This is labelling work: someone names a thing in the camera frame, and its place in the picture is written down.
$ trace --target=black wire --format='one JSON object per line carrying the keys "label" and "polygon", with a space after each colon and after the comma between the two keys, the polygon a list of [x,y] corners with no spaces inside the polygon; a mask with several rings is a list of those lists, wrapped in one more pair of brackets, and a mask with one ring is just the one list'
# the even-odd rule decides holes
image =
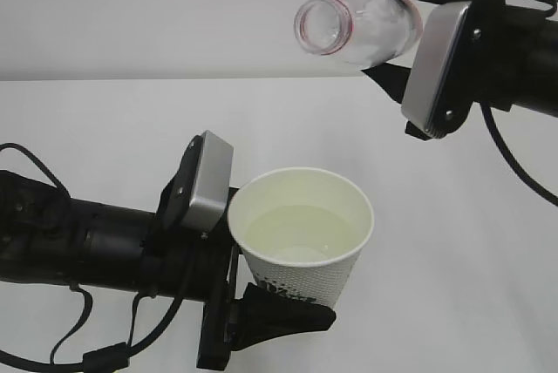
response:
{"label": "black wire", "polygon": [[[168,308],[167,312],[163,316],[163,319],[159,324],[147,335],[143,340],[133,345],[130,348],[129,356],[133,357],[138,355],[141,351],[153,344],[162,334],[165,332],[167,327],[173,321],[176,316],[182,301],[186,297],[187,287],[192,277],[194,271],[194,256],[192,253],[187,253],[186,255],[186,270],[182,277],[182,281],[179,286],[179,290],[173,298],[173,302]],[[0,350],[0,363],[7,366],[13,367],[14,369],[20,369],[25,371],[31,371],[36,373],[79,373],[84,371],[83,363],[72,363],[72,364],[46,364],[40,362],[34,362],[32,360],[27,360],[18,356],[13,356],[10,353]]]}
{"label": "black wire", "polygon": [[128,347],[132,346],[133,341],[133,331],[136,327],[136,316],[138,315],[138,306],[140,305],[141,299],[144,297],[148,297],[149,294],[145,291],[139,292],[136,296],[133,297],[132,301],[132,324],[130,325],[130,335],[128,336]]}
{"label": "black wire", "polygon": [[190,278],[192,277],[192,273],[194,271],[194,265],[195,265],[195,258],[193,253],[188,252],[186,254],[185,260],[186,260],[187,268],[185,270],[184,276],[182,277],[182,282],[180,283],[178,292],[173,298],[173,302],[171,303],[171,306],[168,308],[167,312],[163,316],[163,319],[161,319],[161,321],[153,329],[153,331],[151,331],[149,335],[146,336],[143,340],[141,340],[140,342],[138,342],[137,344],[133,345],[130,348],[130,357],[139,354],[141,351],[143,351],[151,344],[153,344],[163,334],[163,332],[165,332],[165,329],[167,329],[167,327],[170,325],[170,323],[173,321],[174,317],[176,316],[176,313],[178,312],[178,309],[180,308],[182,301],[186,297],[188,284],[190,282]]}
{"label": "black wire", "polygon": [[517,159],[515,159],[515,157],[512,155],[512,152],[507,147],[506,142],[504,142],[504,139],[502,138],[502,135],[500,134],[500,131],[496,126],[496,122],[494,121],[494,116],[492,114],[490,105],[487,102],[481,102],[480,109],[482,110],[482,115],[485,118],[490,136],[492,136],[492,139],[500,150],[502,157],[504,157],[504,160],[512,168],[514,173],[517,174],[521,181],[523,181],[535,193],[539,194],[543,199],[549,201],[553,205],[558,206],[558,197],[550,193],[545,187],[543,187],[529,174],[527,174],[520,163],[517,162]]}
{"label": "black wire", "polygon": [[43,164],[43,161],[37,158],[37,156],[35,156],[30,150],[28,150],[24,146],[11,142],[8,144],[1,144],[0,152],[4,149],[15,149],[16,151],[19,151],[20,153],[25,155],[33,164],[35,164],[35,166],[37,166],[39,170],[41,170],[41,172],[52,182],[52,184],[54,184],[54,186],[60,191],[60,193],[64,195],[66,200],[68,200],[69,202],[71,201],[70,193],[68,192],[68,189],[64,186],[64,184],[62,184],[60,180],[57,179],[56,176],[51,172],[51,170],[49,170],[48,167]]}
{"label": "black wire", "polygon": [[81,329],[81,327],[83,327],[85,325],[85,323],[89,319],[89,316],[91,315],[91,312],[92,312],[92,309],[93,309],[93,297],[91,296],[91,294],[87,290],[83,290],[78,284],[72,284],[70,286],[70,290],[72,292],[79,292],[83,295],[83,297],[84,297],[84,308],[81,311],[81,315],[79,316],[79,319],[76,322],[76,324],[73,327],[71,327],[70,331],[68,331],[68,333],[60,341],[58,341],[57,344],[52,349],[51,356],[49,358],[49,360],[51,361],[51,364],[54,364],[54,356],[56,355],[60,346],[68,338],[70,338],[76,332],[78,332],[79,329]]}

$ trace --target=white wall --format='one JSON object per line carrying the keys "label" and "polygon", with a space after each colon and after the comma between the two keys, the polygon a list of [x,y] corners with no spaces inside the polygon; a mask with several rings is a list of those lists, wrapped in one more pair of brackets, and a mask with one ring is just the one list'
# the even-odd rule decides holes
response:
{"label": "white wall", "polygon": [[[233,185],[320,166],[369,195],[376,231],[332,330],[233,354],[231,373],[558,368],[558,213],[506,167],[476,108],[459,132],[423,143],[403,134],[398,107],[366,78],[23,82],[0,83],[0,93],[0,143],[27,145],[74,197],[155,209],[187,142],[206,128],[235,146]],[[558,191],[558,122],[520,110],[497,119],[528,171]],[[37,176],[16,153],[1,161]],[[93,291],[92,319],[60,362],[126,338],[132,295]],[[168,303],[142,303],[138,336]],[[0,284],[0,308],[0,349],[46,360],[81,299]],[[201,305],[185,302],[131,371],[194,372],[200,319]]]}
{"label": "white wall", "polygon": [[0,79],[346,73],[296,45],[304,1],[0,0]]}

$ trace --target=bottle opening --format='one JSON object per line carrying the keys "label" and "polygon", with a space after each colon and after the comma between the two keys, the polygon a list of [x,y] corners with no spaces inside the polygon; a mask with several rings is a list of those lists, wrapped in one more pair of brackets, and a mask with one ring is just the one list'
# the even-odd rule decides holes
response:
{"label": "bottle opening", "polygon": [[295,16],[296,40],[308,53],[331,55],[349,41],[352,19],[339,0],[309,0]]}

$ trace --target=plastic bottle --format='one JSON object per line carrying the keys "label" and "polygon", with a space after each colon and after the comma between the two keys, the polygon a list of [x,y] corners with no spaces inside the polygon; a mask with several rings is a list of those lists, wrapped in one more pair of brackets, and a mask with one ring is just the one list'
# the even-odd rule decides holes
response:
{"label": "plastic bottle", "polygon": [[295,17],[296,40],[313,55],[360,70],[408,51],[422,20],[408,0],[309,0]]}

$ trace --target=paper cup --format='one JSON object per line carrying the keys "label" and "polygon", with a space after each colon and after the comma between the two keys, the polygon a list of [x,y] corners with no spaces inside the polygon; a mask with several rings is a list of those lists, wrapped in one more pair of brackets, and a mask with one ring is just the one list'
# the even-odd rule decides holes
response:
{"label": "paper cup", "polygon": [[296,167],[241,188],[228,225],[258,286],[333,308],[371,236],[374,214],[351,181]]}

